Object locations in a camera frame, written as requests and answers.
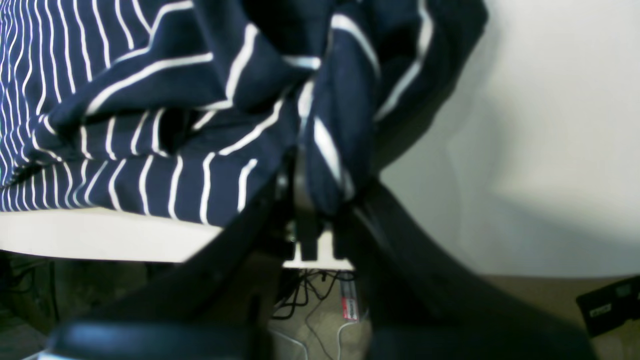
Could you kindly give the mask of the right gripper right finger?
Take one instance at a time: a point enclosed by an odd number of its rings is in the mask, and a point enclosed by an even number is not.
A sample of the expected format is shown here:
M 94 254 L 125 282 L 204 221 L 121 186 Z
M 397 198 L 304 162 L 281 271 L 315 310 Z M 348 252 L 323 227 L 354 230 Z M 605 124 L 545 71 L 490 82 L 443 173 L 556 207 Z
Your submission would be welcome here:
M 482 280 L 373 181 L 333 219 L 372 326 L 368 360 L 594 360 L 578 326 Z

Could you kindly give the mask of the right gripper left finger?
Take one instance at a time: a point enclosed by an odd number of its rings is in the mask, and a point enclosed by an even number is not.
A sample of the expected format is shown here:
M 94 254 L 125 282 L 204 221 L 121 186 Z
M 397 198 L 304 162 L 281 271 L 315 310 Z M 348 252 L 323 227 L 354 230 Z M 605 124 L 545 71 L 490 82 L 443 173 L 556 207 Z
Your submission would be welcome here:
M 60 325 L 47 360 L 273 360 L 268 322 L 282 268 L 318 259 L 322 226 L 306 151 L 281 168 L 209 244 L 113 303 Z

